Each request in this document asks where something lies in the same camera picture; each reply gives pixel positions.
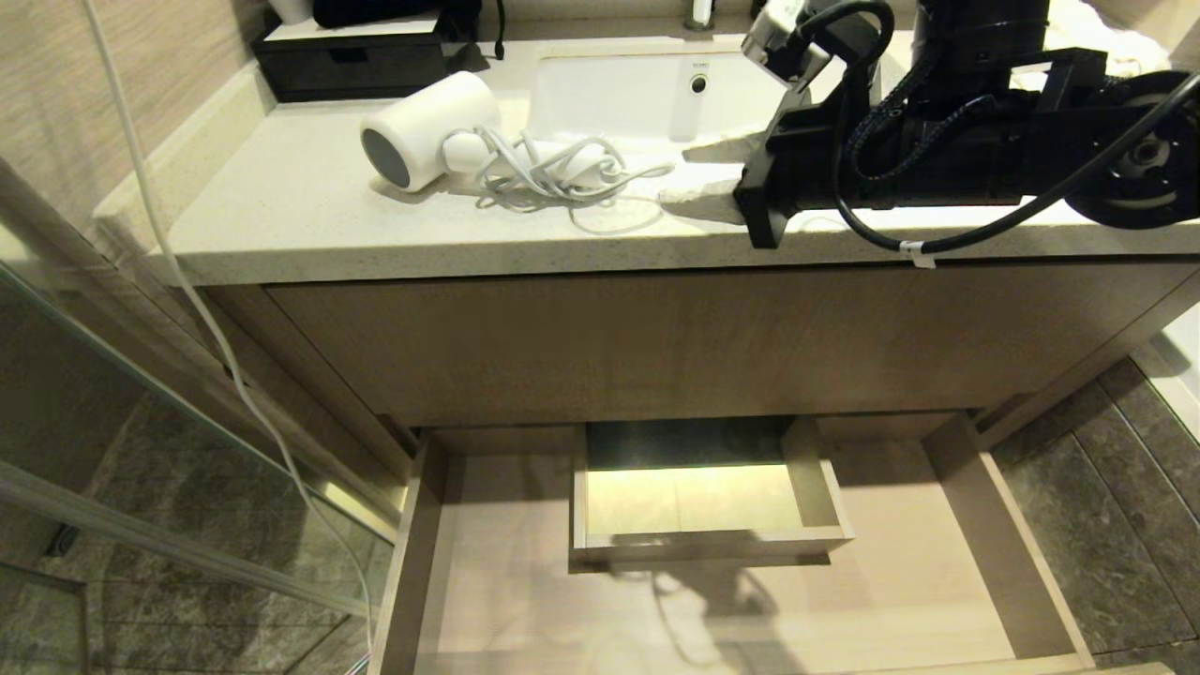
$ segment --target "open drawer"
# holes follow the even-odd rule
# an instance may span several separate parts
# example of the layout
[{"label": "open drawer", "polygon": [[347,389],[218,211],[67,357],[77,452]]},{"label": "open drawer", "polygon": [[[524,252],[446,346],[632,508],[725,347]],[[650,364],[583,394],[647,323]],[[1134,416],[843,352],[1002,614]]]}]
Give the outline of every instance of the open drawer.
[{"label": "open drawer", "polygon": [[828,562],[853,534],[824,446],[811,418],[589,424],[572,450],[571,562]]},{"label": "open drawer", "polygon": [[836,548],[830,537],[823,565],[726,557],[581,572],[571,565],[581,440],[578,425],[426,437],[371,673],[1093,668],[965,417],[923,441],[829,448],[841,485],[832,502],[854,537]]}]

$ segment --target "glass panel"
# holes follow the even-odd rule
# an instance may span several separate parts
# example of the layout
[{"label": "glass panel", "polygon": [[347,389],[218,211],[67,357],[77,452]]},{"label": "glass panel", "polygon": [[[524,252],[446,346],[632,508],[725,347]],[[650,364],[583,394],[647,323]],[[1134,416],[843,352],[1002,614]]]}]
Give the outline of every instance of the glass panel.
[{"label": "glass panel", "polygon": [[0,563],[0,673],[86,673],[83,584]]},{"label": "glass panel", "polygon": [[[12,507],[2,515],[41,520]],[[58,592],[52,607],[42,589],[26,589],[23,602],[0,602],[5,675],[84,673],[85,653],[92,673],[341,675],[366,652],[358,617],[230,583],[91,532],[80,533],[60,557],[43,556],[46,544],[29,542],[18,550],[5,543],[0,555],[32,560],[30,569],[74,590],[74,604]],[[0,592],[8,579],[5,572],[0,567]],[[67,667],[60,653],[76,661]]]},{"label": "glass panel", "polygon": [[[281,466],[149,388],[55,311],[0,282],[0,461],[325,592],[361,596],[353,562]],[[323,508],[368,567],[378,604],[392,546]]]}]

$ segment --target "cable tie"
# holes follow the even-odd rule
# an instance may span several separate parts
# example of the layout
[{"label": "cable tie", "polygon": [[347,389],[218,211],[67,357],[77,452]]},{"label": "cable tie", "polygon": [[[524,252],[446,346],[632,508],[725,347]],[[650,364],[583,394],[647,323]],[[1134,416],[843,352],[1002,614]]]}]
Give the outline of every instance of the cable tie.
[{"label": "cable tie", "polygon": [[919,267],[920,269],[936,269],[937,263],[934,261],[934,256],[926,255],[922,251],[924,245],[924,241],[901,241],[900,253],[912,261],[912,264]]}]

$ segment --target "white cable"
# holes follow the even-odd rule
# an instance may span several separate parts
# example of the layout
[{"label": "white cable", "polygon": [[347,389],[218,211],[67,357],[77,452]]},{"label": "white cable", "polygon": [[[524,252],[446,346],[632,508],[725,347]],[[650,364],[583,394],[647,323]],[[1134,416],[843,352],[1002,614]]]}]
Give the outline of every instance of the white cable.
[{"label": "white cable", "polygon": [[373,638],[372,638],[372,603],[371,603],[371,589],[367,585],[366,573],[362,569],[362,565],[359,562],[358,556],[350,549],[349,543],[337,532],[334,524],[323,514],[317,504],[313,503],[312,496],[308,495],[308,488],[304,484],[304,479],[300,477],[300,471],[296,468],[295,460],[292,459],[292,452],[288,449],[287,442],[283,440],[283,435],[280,430],[275,428],[275,424],[263,414],[263,411],[258,408],[258,404],[254,402],[250,396],[250,392],[246,389],[246,383],[242,380],[241,368],[238,364],[238,358],[233,353],[233,347],[229,346],[229,340],[226,338],[224,331],[217,325],[215,318],[212,318],[212,312],[209,311],[208,305],[200,299],[200,295],[196,292],[196,288],[187,280],[184,270],[179,267],[179,259],[175,257],[174,249],[170,247],[170,240],[167,238],[167,233],[162,228],[162,211],[158,202],[158,193],[154,190],[150,181],[150,172],[145,165],[145,154],[142,151],[142,143],[138,141],[137,130],[133,127],[133,118],[130,114],[128,101],[125,98],[125,90],[121,86],[120,76],[116,74],[116,66],[113,62],[113,53],[108,48],[108,41],[104,38],[104,31],[100,25],[100,17],[96,13],[96,7],[92,5],[92,0],[82,0],[84,11],[88,14],[88,24],[91,26],[92,37],[96,40],[96,46],[100,48],[100,58],[104,65],[104,74],[108,78],[108,85],[112,89],[113,98],[116,104],[116,113],[121,118],[121,129],[125,132],[125,142],[130,149],[130,157],[133,160],[133,174],[137,177],[138,187],[142,190],[142,202],[145,205],[146,215],[150,219],[150,228],[154,231],[155,240],[158,243],[158,247],[162,249],[162,255],[167,259],[167,265],[170,268],[172,274],[179,281],[179,286],[184,289],[184,294],[187,299],[192,301],[196,311],[199,312],[200,318],[204,319],[204,324],[212,333],[212,338],[216,339],[217,345],[221,347],[221,354],[224,357],[226,365],[229,366],[229,371],[233,374],[233,383],[238,389],[238,395],[241,396],[246,407],[250,412],[258,419],[264,429],[275,440],[275,443],[280,448],[280,454],[283,455],[283,461],[287,465],[288,473],[292,474],[292,480],[295,483],[296,491],[300,492],[300,498],[304,500],[305,507],[317,516],[318,520],[325,524],[329,532],[337,539],[342,549],[350,561],[354,563],[354,572],[358,574],[359,584],[362,586],[362,598],[366,604],[366,620],[367,620],[367,652],[373,652]]},{"label": "white cable", "polygon": [[[582,138],[571,145],[558,150],[548,157],[541,159],[538,151],[538,143],[533,138],[529,138],[527,132],[522,131],[521,141],[517,141],[514,144],[504,138],[500,132],[490,126],[460,129],[446,135],[442,142],[442,149],[439,150],[439,161],[442,162],[442,168],[444,171],[449,172],[445,160],[445,142],[463,133],[478,136],[487,147],[490,153],[487,161],[485,161],[479,171],[475,172],[475,185],[478,185],[484,192],[491,195],[497,203],[511,208],[520,208],[523,205],[523,203],[512,199],[510,196],[514,191],[521,187],[551,199],[560,199],[574,204],[587,205],[614,197],[618,192],[624,190],[626,185],[638,178],[658,178],[674,171],[674,165],[666,162],[638,172],[630,172],[620,151],[617,150],[612,143],[599,136]],[[533,165],[529,165],[529,162],[524,161],[520,156],[518,149],[522,145],[529,155],[529,159],[533,161]],[[572,185],[570,178],[556,178],[551,173],[554,168],[566,167],[570,165],[580,153],[590,145],[599,145],[604,149],[605,155],[598,157],[590,165],[584,165],[582,167],[572,166],[571,168],[575,175],[592,173],[593,169],[595,169],[601,183],[604,183],[604,186],[582,187]],[[511,168],[515,175],[500,175],[494,171],[497,162],[502,161]]]}]

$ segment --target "black box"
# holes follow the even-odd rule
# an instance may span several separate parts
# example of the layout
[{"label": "black box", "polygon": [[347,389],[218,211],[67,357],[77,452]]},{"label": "black box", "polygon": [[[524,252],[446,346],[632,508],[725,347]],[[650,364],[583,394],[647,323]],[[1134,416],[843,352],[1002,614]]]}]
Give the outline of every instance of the black box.
[{"label": "black box", "polygon": [[408,96],[450,73],[437,14],[324,29],[281,25],[251,43],[281,102]]}]

